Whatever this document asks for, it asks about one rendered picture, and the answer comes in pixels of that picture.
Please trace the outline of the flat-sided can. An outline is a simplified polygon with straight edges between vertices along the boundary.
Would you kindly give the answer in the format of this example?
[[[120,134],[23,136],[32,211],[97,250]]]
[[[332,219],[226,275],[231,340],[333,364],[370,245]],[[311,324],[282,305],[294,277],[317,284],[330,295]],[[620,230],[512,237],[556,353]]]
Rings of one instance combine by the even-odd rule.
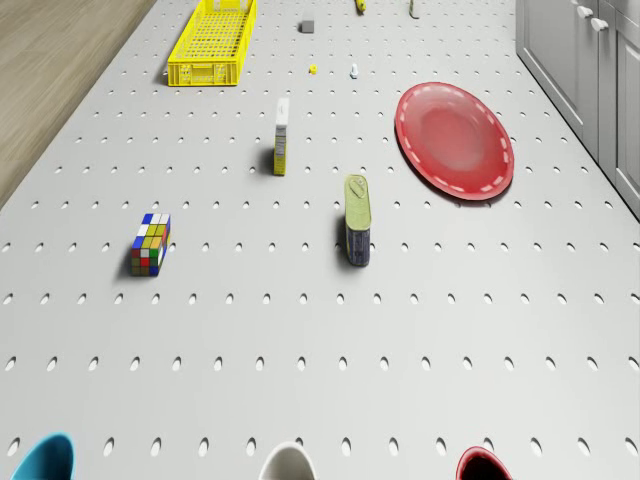
[[[366,266],[370,259],[371,209],[367,180],[350,174],[344,182],[346,247],[349,261]]]

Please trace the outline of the white and yellow box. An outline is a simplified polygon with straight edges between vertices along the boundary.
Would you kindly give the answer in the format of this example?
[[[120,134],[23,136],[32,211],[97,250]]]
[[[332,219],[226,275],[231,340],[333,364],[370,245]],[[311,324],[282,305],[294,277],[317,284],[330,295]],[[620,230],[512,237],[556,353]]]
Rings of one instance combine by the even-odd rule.
[[[274,139],[273,171],[275,175],[286,174],[286,144],[289,118],[289,98],[280,98],[276,111],[276,130]]]

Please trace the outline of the red plate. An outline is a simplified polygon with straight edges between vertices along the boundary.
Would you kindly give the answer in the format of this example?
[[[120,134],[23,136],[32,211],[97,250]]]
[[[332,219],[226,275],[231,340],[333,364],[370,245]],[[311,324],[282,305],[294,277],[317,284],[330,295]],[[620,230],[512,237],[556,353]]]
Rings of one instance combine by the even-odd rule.
[[[441,82],[409,88],[398,102],[395,130],[411,165],[449,195],[488,200],[511,184],[509,135],[494,112],[462,88]]]

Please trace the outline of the puzzle cube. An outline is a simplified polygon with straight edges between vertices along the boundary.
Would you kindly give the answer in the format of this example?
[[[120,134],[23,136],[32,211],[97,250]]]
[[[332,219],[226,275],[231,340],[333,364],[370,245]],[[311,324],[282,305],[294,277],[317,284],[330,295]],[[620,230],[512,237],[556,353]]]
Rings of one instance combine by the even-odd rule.
[[[133,276],[158,276],[168,251],[171,215],[147,213],[144,215],[130,253],[130,271]]]

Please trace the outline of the yellow basket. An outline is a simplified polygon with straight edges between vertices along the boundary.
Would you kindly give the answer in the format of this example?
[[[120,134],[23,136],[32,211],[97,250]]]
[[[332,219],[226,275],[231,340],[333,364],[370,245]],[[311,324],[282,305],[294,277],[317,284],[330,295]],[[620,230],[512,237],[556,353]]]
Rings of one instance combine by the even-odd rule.
[[[168,59],[171,86],[239,83],[258,0],[200,0]]]

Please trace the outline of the yellow mug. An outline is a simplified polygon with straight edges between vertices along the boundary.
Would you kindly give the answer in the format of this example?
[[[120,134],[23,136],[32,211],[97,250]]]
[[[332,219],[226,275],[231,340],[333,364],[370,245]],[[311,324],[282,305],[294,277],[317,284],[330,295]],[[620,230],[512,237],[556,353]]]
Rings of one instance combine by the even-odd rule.
[[[295,441],[276,446],[268,455],[258,480],[318,480],[304,448]]]

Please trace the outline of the red mug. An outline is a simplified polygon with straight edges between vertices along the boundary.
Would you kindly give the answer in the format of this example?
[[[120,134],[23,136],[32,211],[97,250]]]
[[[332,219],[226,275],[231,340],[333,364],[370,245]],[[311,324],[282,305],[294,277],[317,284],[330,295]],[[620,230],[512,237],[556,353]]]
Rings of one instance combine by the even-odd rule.
[[[460,457],[456,480],[513,480],[513,477],[494,453],[473,446]]]

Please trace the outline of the white cabinet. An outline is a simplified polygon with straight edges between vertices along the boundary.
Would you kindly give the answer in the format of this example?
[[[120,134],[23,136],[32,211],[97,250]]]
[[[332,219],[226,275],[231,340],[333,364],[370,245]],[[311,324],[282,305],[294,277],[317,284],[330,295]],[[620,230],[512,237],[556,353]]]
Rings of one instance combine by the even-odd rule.
[[[640,0],[516,0],[516,52],[640,220]]]

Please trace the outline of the blue mug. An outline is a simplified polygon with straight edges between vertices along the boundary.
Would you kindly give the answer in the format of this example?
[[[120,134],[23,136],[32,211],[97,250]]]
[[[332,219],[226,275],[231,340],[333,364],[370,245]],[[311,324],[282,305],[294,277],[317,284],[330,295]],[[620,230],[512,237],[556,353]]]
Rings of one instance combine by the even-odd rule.
[[[38,442],[21,460],[10,480],[73,480],[74,447],[64,433]]]

